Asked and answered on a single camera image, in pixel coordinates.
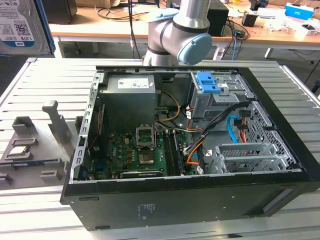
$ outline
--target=connector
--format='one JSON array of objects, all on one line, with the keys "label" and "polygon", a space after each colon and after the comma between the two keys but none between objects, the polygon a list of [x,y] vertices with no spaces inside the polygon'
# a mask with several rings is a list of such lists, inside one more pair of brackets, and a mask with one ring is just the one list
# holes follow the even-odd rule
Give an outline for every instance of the connector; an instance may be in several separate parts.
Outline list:
[{"label": "connector", "polygon": [[239,110],[239,116],[244,117],[244,118],[250,118],[251,111],[250,110]]},{"label": "connector", "polygon": [[235,119],[235,120],[233,121],[233,124],[234,124],[234,126],[237,127],[239,130],[246,130],[246,129],[248,129],[248,125],[247,125],[247,124],[245,124],[245,125],[242,124],[242,119],[240,119],[240,120]]}]

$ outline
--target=blue box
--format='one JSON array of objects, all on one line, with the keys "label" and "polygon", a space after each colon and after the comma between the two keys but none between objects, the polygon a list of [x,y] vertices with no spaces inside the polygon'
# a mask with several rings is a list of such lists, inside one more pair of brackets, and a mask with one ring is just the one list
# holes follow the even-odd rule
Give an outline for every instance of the blue box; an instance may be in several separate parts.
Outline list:
[{"label": "blue box", "polygon": [[298,19],[308,20],[314,14],[314,8],[298,4],[287,3],[284,7],[285,15]]}]

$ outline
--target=sticker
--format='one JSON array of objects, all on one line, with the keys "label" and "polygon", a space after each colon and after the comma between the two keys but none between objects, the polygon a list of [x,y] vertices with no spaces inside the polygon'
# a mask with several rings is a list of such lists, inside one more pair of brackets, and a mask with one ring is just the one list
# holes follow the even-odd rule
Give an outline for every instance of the sticker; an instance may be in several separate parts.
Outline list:
[{"label": "sticker", "polygon": [[151,217],[151,214],[156,210],[155,204],[140,204],[138,205],[138,219],[146,220]]},{"label": "sticker", "polygon": [[204,174],[204,170],[198,165],[196,167],[196,171],[200,174],[200,175],[203,175]]},{"label": "sticker", "polygon": [[148,78],[120,78],[118,89],[148,89]]},{"label": "sticker", "polygon": [[17,163],[17,164],[12,164],[12,166],[14,167],[25,167],[25,166],[28,166],[27,163]]},{"label": "sticker", "polygon": [[35,39],[19,4],[20,0],[0,0],[0,40],[10,47],[31,47]]},{"label": "sticker", "polygon": [[219,88],[228,88],[228,85],[226,83],[218,83],[217,85]]},{"label": "sticker", "polygon": [[206,154],[205,154],[206,157],[209,157],[209,156],[212,156],[212,150],[208,150],[206,151]]},{"label": "sticker", "polygon": [[191,112],[190,111],[186,111],[186,118],[191,119]]}]

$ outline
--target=wooden desk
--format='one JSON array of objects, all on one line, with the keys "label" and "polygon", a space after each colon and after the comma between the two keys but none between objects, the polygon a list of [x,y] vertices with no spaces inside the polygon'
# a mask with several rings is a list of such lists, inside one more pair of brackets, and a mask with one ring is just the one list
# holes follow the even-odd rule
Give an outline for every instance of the wooden desk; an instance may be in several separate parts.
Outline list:
[{"label": "wooden desk", "polygon": [[[249,2],[231,3],[227,7],[235,8],[244,12]],[[270,8],[279,8],[280,6],[269,5]],[[148,12],[150,6],[138,7],[136,12]],[[121,11],[116,14],[110,14],[109,17],[120,18],[127,16],[128,13]],[[133,30],[138,43],[148,42],[148,14],[142,15],[133,23]],[[241,24],[242,18],[232,18],[235,23]],[[243,43],[244,47],[253,48],[272,48],[272,49],[297,49],[297,50],[320,50],[320,37],[307,36],[303,40],[296,37],[294,31],[270,32],[264,27],[267,20],[258,18],[254,27],[246,27],[250,37]],[[92,7],[79,7],[77,15],[72,24],[58,25],[50,24],[50,30],[57,47],[55,56],[64,57],[60,48],[61,41],[71,42],[93,42],[93,51],[98,52],[97,42],[107,43],[129,43],[130,42],[130,25],[129,22],[118,22],[103,19],[99,17]],[[213,46],[217,46],[214,54],[214,60],[221,59],[221,56],[232,40],[231,30],[226,27],[222,37],[213,37]]]}]

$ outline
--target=light blue robot joint cap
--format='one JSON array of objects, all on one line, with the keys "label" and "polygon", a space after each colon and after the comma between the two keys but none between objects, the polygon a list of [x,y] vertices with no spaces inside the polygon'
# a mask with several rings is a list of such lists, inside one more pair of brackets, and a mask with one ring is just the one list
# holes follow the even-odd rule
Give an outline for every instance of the light blue robot joint cap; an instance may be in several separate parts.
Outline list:
[{"label": "light blue robot joint cap", "polygon": [[202,33],[187,42],[177,54],[179,62],[192,66],[201,62],[212,47],[212,38],[208,33]]}]

